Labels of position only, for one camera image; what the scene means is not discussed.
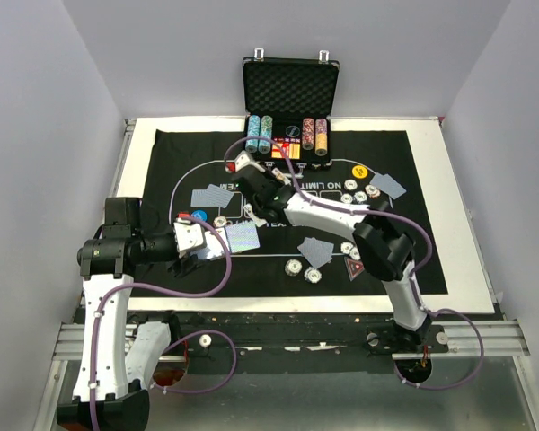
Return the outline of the grey white chip stack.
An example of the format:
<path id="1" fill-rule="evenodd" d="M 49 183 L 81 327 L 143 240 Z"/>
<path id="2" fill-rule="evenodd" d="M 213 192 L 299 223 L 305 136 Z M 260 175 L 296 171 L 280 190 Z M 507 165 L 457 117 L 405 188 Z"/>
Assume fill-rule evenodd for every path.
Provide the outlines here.
<path id="1" fill-rule="evenodd" d="M 290 277 L 297 276 L 303 269 L 303 264 L 298 259 L 290 259 L 285 265 L 285 273 Z"/>

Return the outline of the triangular dealer button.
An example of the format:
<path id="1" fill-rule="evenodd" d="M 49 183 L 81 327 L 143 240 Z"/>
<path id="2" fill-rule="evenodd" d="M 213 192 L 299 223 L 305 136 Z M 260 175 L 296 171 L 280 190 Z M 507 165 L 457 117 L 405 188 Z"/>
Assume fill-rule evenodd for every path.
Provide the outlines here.
<path id="1" fill-rule="evenodd" d="M 345 258 L 345 265 L 350 281 L 353 281 L 365 270 L 364 265 L 360 260 L 355 260 L 350 257 Z"/>

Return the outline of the blue white chip stack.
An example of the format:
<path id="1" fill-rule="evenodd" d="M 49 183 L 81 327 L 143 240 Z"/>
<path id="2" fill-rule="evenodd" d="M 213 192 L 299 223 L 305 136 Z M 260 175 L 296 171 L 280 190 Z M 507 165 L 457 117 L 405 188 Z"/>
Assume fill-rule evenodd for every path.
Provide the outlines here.
<path id="1" fill-rule="evenodd" d="M 319 269 L 309 267 L 304 272 L 304 279 L 306 282 L 311 284 L 317 284 L 322 280 L 322 273 Z"/>

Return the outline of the blue round blind button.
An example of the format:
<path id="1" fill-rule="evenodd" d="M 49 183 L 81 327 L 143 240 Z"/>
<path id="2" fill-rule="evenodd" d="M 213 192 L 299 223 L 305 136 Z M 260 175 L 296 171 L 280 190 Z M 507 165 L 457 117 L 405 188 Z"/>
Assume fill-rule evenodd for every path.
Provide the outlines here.
<path id="1" fill-rule="evenodd" d="M 204 222 L 206 222 L 208 220 L 208 215 L 205 211 L 203 210 L 196 210 L 196 211 L 193 211 L 191 214 L 190 214 L 191 217 L 193 218 L 197 218 L 199 220 L 202 220 Z"/>

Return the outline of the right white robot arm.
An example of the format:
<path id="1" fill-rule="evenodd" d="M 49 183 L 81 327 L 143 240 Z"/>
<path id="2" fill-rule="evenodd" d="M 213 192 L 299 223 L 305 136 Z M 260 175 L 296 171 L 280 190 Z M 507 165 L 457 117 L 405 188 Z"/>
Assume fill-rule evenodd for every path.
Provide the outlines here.
<path id="1" fill-rule="evenodd" d="M 381 281 L 393 307 L 390 349 L 413 352 L 428 341 L 432 318 L 422 304 L 416 277 L 415 241 L 403 228 L 409 219 L 383 204 L 344 204 L 308 195 L 256 162 L 230 162 L 232 182 L 259 219 L 323 231 L 352 242 L 365 271 Z"/>

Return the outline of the blue backed card deck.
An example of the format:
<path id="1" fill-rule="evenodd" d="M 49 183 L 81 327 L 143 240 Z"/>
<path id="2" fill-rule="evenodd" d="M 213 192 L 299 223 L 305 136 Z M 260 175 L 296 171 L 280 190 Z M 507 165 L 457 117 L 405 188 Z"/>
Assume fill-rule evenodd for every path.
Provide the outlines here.
<path id="1" fill-rule="evenodd" d="M 254 222 L 230 224 L 225 227 L 229 249 L 233 254 L 251 251 L 260 247 L 257 226 Z"/>

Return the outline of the playing card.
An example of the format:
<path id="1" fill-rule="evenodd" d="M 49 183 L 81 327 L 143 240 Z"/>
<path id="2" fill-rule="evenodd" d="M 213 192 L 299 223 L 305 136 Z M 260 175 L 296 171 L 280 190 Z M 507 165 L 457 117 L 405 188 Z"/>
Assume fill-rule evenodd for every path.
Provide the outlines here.
<path id="1" fill-rule="evenodd" d="M 322 265 L 329 252 L 329 246 L 325 242 L 309 237 L 305 237 L 297 249 L 311 266 Z"/>

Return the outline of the ten of hearts card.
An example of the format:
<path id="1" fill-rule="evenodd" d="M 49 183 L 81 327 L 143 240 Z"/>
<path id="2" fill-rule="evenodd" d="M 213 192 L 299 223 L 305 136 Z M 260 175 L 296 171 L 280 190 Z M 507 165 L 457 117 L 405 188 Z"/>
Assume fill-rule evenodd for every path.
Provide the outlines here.
<path id="1" fill-rule="evenodd" d="M 273 168 L 272 171 L 271 171 L 271 174 L 277 179 L 279 180 L 280 182 L 282 182 L 283 184 L 285 185 L 290 185 L 291 184 L 291 181 L 289 179 L 289 177 L 284 174 L 280 169 L 278 168 Z"/>

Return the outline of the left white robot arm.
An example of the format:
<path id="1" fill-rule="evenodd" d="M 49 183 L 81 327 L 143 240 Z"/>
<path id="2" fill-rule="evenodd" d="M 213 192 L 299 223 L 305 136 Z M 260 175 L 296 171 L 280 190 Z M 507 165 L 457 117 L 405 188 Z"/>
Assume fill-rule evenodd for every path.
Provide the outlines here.
<path id="1" fill-rule="evenodd" d="M 126 346 L 128 302 L 137 268 L 168 263 L 179 268 L 190 251 L 206 244 L 204 229 L 178 219 L 164 233 L 144 233 L 138 198 L 107 198 L 97 236 L 77 253 L 85 301 L 84 341 L 72 400 L 57 407 L 66 430 L 143 430 L 149 393 L 161 354 L 181 344 L 170 315 L 139 324 Z"/>

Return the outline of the ten of clubs card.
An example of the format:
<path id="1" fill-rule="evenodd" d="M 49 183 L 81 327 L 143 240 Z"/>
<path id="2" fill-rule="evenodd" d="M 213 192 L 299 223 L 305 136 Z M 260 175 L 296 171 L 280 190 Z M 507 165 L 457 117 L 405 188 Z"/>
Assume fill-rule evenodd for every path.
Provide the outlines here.
<path id="1" fill-rule="evenodd" d="M 250 219 L 257 228 L 267 227 L 269 222 L 261 217 L 258 217 L 254 214 L 251 204 L 246 204 L 243 206 L 243 214 L 246 218 Z"/>

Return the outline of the yellow round blind button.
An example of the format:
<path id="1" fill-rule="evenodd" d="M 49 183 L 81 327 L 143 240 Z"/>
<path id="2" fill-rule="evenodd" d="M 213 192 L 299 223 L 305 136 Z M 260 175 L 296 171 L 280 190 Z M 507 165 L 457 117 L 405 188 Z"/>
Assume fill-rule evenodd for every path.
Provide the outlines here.
<path id="1" fill-rule="evenodd" d="M 368 169 L 363 165 L 354 165 L 351 173 L 356 179 L 363 180 L 368 175 Z"/>

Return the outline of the red white chip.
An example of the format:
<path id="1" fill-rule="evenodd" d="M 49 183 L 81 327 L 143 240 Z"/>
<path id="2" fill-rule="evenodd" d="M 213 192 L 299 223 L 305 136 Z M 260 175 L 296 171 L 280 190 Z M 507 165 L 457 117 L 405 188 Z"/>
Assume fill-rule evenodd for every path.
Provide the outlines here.
<path id="1" fill-rule="evenodd" d="M 367 185 L 365 192 L 370 198 L 378 198 L 381 195 L 380 189 L 373 185 Z"/>
<path id="2" fill-rule="evenodd" d="M 219 215 L 214 219 L 213 223 L 216 228 L 220 228 L 220 227 L 225 227 L 228 221 L 224 216 Z"/>

